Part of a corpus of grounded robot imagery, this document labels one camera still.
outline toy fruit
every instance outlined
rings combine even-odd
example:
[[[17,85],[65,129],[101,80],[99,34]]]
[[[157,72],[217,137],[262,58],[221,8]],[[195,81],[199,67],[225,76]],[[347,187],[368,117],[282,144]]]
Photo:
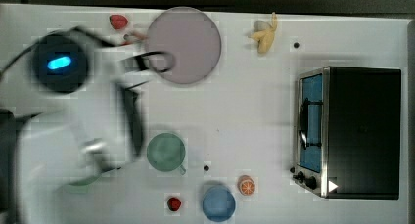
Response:
[[[250,196],[255,191],[255,183],[250,176],[241,176],[238,181],[238,189],[242,195]]]
[[[259,31],[251,35],[251,39],[258,42],[258,52],[265,54],[274,42],[275,30],[277,29],[277,16],[272,13],[272,25],[266,25],[266,22],[258,22]]]
[[[120,30],[128,25],[128,19],[122,15],[111,15],[110,24],[115,30]]]
[[[167,206],[170,211],[177,211],[181,206],[181,201],[178,198],[170,198],[167,201]]]

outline red strawberry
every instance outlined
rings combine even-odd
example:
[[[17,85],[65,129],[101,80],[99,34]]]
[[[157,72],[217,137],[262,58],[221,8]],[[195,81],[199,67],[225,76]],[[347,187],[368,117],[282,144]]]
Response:
[[[181,201],[178,198],[170,198],[168,199],[167,206],[170,211],[177,211],[181,206]]]
[[[128,19],[122,15],[111,15],[110,23],[113,29],[120,30],[128,25]]]

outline blue light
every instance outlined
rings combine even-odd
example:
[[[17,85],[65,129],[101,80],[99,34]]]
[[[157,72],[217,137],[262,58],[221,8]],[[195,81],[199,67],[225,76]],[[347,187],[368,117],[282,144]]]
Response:
[[[72,63],[72,59],[68,56],[60,57],[56,60],[52,60],[48,63],[48,69],[55,70],[62,67],[66,67]]]

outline blue bowl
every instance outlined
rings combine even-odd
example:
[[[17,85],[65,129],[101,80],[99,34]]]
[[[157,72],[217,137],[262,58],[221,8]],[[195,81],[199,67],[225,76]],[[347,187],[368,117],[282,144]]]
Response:
[[[202,209],[209,220],[226,221],[233,215],[235,208],[235,198],[226,187],[214,186],[205,193]]]

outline white table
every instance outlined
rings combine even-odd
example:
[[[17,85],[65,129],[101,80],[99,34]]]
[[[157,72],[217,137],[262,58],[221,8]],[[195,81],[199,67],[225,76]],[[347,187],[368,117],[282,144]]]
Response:
[[[108,15],[123,13],[143,29],[161,11],[53,6],[0,6],[0,65],[26,45],[55,29],[85,25],[112,40]],[[186,139],[184,177],[162,174],[145,157],[102,178],[88,194],[57,196],[71,223],[209,223],[200,197],[209,181],[234,192],[237,210],[228,223],[407,223],[408,101],[406,29],[408,20],[279,15],[274,44],[265,56],[247,35],[254,22],[269,15],[207,13],[222,36],[217,69],[204,82],[174,86],[161,79],[142,87],[142,106],[149,136],[172,128]],[[298,42],[300,47],[293,48]],[[15,114],[56,108],[36,95],[24,94],[26,58],[16,63],[0,85],[0,104]],[[294,83],[299,73],[328,65],[400,67],[402,134],[398,201],[322,200],[294,184],[292,166]],[[203,171],[204,164],[210,166]],[[249,198],[236,189],[249,174],[257,191]],[[166,197],[179,194],[184,206],[170,213]]]

